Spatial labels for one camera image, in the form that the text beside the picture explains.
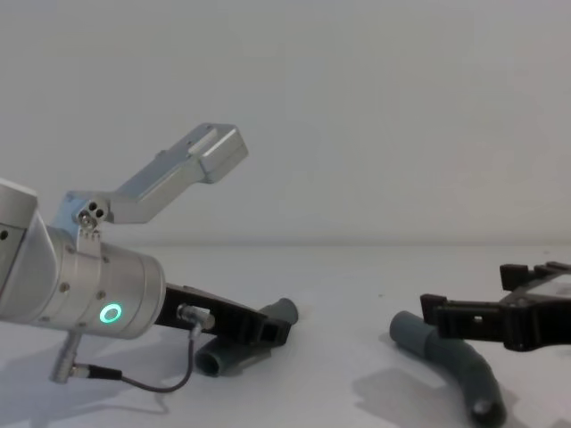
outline cable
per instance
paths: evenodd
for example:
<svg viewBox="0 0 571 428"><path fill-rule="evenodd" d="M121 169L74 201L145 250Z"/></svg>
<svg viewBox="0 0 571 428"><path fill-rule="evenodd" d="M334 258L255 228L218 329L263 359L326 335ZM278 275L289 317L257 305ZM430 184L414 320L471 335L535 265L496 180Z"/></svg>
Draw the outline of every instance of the cable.
<svg viewBox="0 0 571 428"><path fill-rule="evenodd" d="M194 339L191 339L190 341L188 341L188 366L186 369L186 374L185 377L183 377L182 380L176 385L166 388L161 388L161 387L145 385L144 383L134 381L133 379L130 379L126 376L122 376L120 379L124 383L128 383L129 385L135 386L136 388L139 388L141 390L156 392L159 394L169 394L171 392L178 391L183 386L185 386L190 380L190 376L192 375L193 370L194 370Z"/></svg>

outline white wall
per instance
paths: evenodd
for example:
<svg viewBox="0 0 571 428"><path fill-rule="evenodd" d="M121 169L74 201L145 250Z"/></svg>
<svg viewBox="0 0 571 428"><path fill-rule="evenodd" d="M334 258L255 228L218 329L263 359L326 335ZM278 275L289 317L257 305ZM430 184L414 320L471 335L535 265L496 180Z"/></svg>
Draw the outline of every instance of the white wall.
<svg viewBox="0 0 571 428"><path fill-rule="evenodd" d="M202 121L251 157L113 239L571 242L567 0L0 3L0 176L111 190Z"/></svg>

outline gray tube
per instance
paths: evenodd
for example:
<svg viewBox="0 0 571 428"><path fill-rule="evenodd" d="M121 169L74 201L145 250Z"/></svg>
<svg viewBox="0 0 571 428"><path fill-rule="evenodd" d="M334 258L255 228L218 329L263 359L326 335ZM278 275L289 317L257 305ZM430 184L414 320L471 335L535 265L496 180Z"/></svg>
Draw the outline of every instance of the gray tube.
<svg viewBox="0 0 571 428"><path fill-rule="evenodd" d="M458 381L472 421L498 427L506 422L500 386L484 357L458 339L441 339L438 331L407 311L391 322L391 338L405 350L442 366Z"/></svg>
<svg viewBox="0 0 571 428"><path fill-rule="evenodd" d="M289 299L281 299L260 309L262 314L294 325L299 319L297 307ZM240 345L217 337L202 347L194 357L194 363L205 375L218 377L250 358L261 356L268 347Z"/></svg>

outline cable connector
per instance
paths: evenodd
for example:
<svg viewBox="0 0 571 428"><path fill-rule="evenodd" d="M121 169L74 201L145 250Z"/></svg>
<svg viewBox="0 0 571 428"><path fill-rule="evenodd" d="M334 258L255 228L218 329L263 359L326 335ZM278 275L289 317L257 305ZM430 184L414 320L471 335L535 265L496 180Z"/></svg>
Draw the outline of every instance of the cable connector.
<svg viewBox="0 0 571 428"><path fill-rule="evenodd" d="M190 331L191 340L200 336L203 330L211 330L216 322L215 318L208 312L185 303L178 306L177 318L194 326Z"/></svg>

